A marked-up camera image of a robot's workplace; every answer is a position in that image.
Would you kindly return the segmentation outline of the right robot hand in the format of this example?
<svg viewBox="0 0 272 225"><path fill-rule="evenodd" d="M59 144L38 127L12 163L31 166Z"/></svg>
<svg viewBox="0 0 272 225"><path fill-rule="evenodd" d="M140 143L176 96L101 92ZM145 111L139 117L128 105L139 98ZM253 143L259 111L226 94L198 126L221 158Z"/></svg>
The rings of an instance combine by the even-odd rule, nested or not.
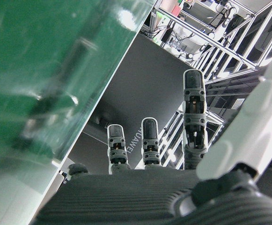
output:
<svg viewBox="0 0 272 225"><path fill-rule="evenodd" d="M111 125L110 174L72 177L34 224L272 225L272 198L256 186L272 159L272 62L211 146L202 73L186 70L183 85L182 170L161 166L154 118L142 122L142 170L128 167L123 129Z"/></svg>

